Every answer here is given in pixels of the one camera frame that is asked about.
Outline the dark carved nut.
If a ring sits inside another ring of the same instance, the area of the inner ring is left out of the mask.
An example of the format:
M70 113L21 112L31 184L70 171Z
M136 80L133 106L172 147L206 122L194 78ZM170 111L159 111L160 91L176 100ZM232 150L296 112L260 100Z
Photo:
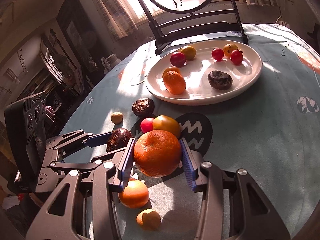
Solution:
M128 129L118 128L114 130L106 143L106 152L112 152L127 146L132 134Z
M132 105L133 113L140 118L150 116L154 109L154 101L147 97L136 100Z

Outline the big orange tangerine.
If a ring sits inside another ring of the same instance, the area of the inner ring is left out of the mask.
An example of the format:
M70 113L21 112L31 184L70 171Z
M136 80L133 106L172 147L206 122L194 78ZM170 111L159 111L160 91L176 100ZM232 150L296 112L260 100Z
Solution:
M134 162L149 177L170 175L178 168L181 157L177 137L160 129L143 134L134 146Z

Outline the red cherry tomato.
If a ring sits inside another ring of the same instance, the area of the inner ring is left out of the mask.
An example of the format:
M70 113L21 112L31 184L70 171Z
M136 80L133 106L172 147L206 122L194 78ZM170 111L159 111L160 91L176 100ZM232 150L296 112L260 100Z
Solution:
M225 54L221 48L214 48L211 52L211 55L215 61L221 61Z

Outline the small red tomato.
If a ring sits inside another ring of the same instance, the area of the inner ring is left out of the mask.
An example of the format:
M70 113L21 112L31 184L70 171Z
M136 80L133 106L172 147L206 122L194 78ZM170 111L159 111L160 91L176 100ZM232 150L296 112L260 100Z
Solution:
M243 52L238 49L233 50L230 59L235 65L240 65L243 61Z

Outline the tan round kiwi fruit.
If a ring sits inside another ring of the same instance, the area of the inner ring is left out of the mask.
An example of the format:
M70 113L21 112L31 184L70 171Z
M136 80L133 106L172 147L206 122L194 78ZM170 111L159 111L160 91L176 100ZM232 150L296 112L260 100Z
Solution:
M123 113L121 112L113 112L111 114L111 122L116 125L120 124L123 121L123 118L124 116L123 116Z

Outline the orange fruit near edge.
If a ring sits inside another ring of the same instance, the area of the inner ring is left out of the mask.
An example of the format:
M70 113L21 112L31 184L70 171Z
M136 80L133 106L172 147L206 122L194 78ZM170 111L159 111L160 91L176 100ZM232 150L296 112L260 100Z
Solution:
M143 207L149 201L147 186L140 180L130 179L123 192L118 193L120 202L128 208Z

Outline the red tomato on coaster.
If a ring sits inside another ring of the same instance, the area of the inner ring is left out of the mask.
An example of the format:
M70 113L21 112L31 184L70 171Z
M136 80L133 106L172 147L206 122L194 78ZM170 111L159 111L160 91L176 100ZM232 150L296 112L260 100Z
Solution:
M153 130L153 121L154 118L145 118L141 123L140 123L140 129L143 133L147 133Z

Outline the yellow orange fruit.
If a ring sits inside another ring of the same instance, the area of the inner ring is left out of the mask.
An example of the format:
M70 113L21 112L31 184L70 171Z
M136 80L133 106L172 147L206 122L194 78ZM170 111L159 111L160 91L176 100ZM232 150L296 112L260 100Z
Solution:
M152 122L153 130L160 129L172 133L176 138L181 135L181 127L179 123L166 115L157 116Z

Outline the white jug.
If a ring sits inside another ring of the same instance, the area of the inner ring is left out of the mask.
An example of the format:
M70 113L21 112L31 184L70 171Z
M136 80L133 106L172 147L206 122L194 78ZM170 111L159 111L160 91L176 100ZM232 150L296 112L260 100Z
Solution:
M101 64L105 68L105 73L109 72L113 67L115 67L117 64L119 64L121 60L115 55L111 54L107 58L102 57L101 58Z

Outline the pale yellow small fruit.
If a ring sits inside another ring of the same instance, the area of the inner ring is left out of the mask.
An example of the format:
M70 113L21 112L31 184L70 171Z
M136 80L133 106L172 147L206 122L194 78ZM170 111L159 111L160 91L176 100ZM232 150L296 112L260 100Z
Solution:
M144 230L155 231L161 225L161 217L156 211L146 209L137 215L136 222Z

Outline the light blue tablecloth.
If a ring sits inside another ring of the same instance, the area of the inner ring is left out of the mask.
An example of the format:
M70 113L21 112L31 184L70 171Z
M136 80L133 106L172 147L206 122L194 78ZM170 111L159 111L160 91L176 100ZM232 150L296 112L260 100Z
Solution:
M303 232L319 202L319 55L290 29L275 24L245 24L249 45L260 55L262 74L241 95L214 105L180 106L153 98L144 78L160 58L150 41L114 67L89 93L65 124L62 134L84 129L94 134L113 130L111 113L124 114L123 127L141 135L132 104L148 97L154 115L199 112L213 127L204 159L227 171L246 169L272 202L291 237L319 239L319 215ZM190 37L184 43L212 39ZM152 179L139 174L150 192L152 208L162 219L150 232L136 223L139 210L117 204L122 239L194 239L201 193L193 193L185 175Z

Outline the large orange on plate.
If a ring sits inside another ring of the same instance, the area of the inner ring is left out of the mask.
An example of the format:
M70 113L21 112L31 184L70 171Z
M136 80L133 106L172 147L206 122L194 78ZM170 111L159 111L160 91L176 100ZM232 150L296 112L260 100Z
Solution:
M169 93L173 95L180 95L186 89L186 83L182 75L173 70L164 74L163 83Z

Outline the black round patterned coaster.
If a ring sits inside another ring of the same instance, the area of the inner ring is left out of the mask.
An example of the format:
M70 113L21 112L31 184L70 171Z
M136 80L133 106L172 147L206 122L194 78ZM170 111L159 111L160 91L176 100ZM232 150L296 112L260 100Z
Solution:
M175 119L181 128L181 136L185 137L189 148L204 155L208 152L212 143L212 123L203 113L191 112L163 112Z

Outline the small orange on plate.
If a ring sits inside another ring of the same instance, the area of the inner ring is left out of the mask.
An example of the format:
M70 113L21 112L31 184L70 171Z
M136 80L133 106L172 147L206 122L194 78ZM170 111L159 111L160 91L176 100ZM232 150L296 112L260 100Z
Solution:
M162 77L164 77L167 72L176 72L178 74L181 74L180 69L175 66L171 66L171 67L166 68L162 74Z

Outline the dark red plum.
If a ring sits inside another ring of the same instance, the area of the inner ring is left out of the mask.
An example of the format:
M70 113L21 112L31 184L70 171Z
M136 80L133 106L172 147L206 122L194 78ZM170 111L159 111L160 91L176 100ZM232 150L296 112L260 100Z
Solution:
M182 52L176 51L170 57L170 63L175 67L182 67L185 65L187 59Z

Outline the checked curtain left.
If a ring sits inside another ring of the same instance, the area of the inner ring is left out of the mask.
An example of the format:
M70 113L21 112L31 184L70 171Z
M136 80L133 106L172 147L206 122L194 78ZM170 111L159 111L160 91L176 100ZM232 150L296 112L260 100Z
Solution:
M118 41L138 30L122 0L93 0L112 38Z

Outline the white oval plate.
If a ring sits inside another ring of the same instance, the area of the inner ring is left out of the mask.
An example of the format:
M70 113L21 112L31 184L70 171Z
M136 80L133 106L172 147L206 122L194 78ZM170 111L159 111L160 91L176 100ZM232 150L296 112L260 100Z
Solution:
M217 62L211 56L212 49L223 48L228 43L236 44L243 52L244 59L239 66L234 65L227 57ZM240 95L259 79L263 63L259 54L248 45L230 40L207 40L193 43L191 46L196 49L196 57L180 68L186 82L185 91L181 95L172 95L163 83L162 74L170 67L172 53L168 53L151 67L146 77L145 84L151 94L163 101L178 105L210 105ZM213 70L231 76L233 83L230 89L220 91L210 86L208 74Z

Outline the yellow green plum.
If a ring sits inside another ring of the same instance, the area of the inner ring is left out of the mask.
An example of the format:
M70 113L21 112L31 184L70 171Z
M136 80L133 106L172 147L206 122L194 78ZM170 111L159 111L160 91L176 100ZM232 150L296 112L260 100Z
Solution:
M187 61L192 61L196 56L196 49L192 46L184 46L181 53L185 55Z

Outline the dark dried fruit on plate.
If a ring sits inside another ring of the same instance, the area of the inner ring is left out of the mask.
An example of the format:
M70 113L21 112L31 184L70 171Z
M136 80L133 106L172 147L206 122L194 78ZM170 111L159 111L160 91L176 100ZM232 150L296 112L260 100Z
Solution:
M229 74L218 70L213 70L208 74L208 81L211 87L217 90L228 90L233 83L233 79Z

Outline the round painted screen stand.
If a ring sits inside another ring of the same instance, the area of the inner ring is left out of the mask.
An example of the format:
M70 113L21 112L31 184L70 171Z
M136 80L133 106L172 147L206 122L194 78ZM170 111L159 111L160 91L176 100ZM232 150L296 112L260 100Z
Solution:
M167 21L165 23L159 24L151 11L148 9L144 0L138 0L140 6L142 7L149 23L149 27L153 33L155 38L155 54L160 55L164 50L176 40L180 40L183 38L188 38L191 36L198 36L210 33L222 33L225 31L235 31L240 33L242 42L244 44L248 44L248 37L245 34L244 28L242 26L240 15L238 11L238 7L236 5L235 0L230 0L231 9L223 9L223 10L213 10L207 12L200 12L201 9L206 7L212 0L149 0L159 9L166 11L171 14L180 14L182 17L177 18L175 20ZM233 14L236 18L235 23L228 23L226 21L221 22L209 22L203 24L191 25L188 27L172 30L167 34L164 34L162 29L181 24L187 21L198 20L204 17L218 16L218 15L226 15Z

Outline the yellow spotted small fruit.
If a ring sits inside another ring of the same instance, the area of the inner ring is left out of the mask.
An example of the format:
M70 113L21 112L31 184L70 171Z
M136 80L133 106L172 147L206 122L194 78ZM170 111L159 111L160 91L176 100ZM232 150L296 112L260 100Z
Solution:
M230 58L230 55L232 53L232 51L234 50L238 50L238 46L234 43L228 43L226 44L224 47L223 47L223 52L224 52L224 55L227 57L227 58Z

